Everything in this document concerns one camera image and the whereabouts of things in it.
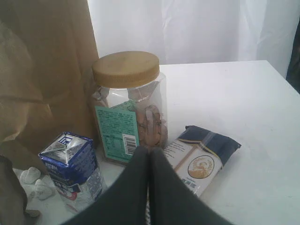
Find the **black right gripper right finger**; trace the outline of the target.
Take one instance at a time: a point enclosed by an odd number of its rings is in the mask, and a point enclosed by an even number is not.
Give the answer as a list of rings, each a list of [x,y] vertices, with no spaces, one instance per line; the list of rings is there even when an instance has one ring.
[[[181,181],[162,149],[150,150],[150,219],[153,225],[231,225]]]

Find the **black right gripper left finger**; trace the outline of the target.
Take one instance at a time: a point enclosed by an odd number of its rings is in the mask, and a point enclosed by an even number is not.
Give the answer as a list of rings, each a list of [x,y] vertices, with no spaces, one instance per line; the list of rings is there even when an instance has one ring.
[[[64,224],[146,224],[149,169],[148,149],[139,146],[123,172],[100,198]]]

